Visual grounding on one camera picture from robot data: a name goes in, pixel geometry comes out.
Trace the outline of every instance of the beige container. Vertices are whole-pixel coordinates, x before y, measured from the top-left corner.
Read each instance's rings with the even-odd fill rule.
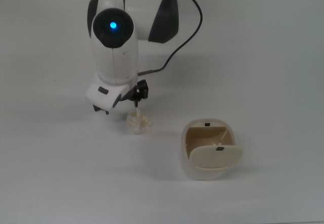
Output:
[[[222,120],[191,121],[182,133],[184,168],[197,180],[212,180],[229,170],[242,156],[233,130]]]

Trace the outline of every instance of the white tabletop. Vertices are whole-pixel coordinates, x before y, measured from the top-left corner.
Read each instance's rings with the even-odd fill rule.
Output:
[[[324,221],[324,0],[197,0],[204,22],[166,70],[144,76],[154,125],[127,131],[85,100],[94,65],[89,0],[0,0],[0,223],[279,223]],[[159,68],[195,29],[140,43]],[[244,150],[216,181],[190,179],[181,133],[226,121]]]

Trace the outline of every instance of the black cable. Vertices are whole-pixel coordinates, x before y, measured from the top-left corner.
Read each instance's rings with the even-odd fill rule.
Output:
[[[147,71],[139,72],[138,73],[138,76],[143,76],[143,75],[149,74],[149,73],[160,72],[163,69],[165,69],[165,67],[170,62],[171,58],[197,34],[197,32],[199,31],[199,29],[201,27],[201,24],[203,22],[203,13],[202,13],[201,8],[200,8],[199,4],[197,3],[197,1],[196,0],[192,0],[192,1],[196,5],[196,7],[197,7],[197,9],[199,11],[199,14],[200,14],[200,22],[199,22],[199,25],[197,26],[197,29],[194,31],[194,33],[183,44],[181,44],[176,50],[174,50],[174,52],[168,57],[168,59],[166,60],[166,62],[163,65],[162,68],[154,69],[154,70],[152,69],[152,70],[147,70]]]

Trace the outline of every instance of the container lid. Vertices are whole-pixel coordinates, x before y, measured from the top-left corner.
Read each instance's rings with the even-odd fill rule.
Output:
[[[191,151],[189,161],[195,167],[222,168],[235,164],[242,154],[236,145],[204,145]]]

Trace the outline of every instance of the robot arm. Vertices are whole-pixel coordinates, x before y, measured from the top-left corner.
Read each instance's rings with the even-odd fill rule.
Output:
[[[138,39],[165,43],[178,32],[177,0],[91,0],[88,30],[96,73],[87,91],[95,110],[108,113],[121,100],[146,99],[137,82]]]

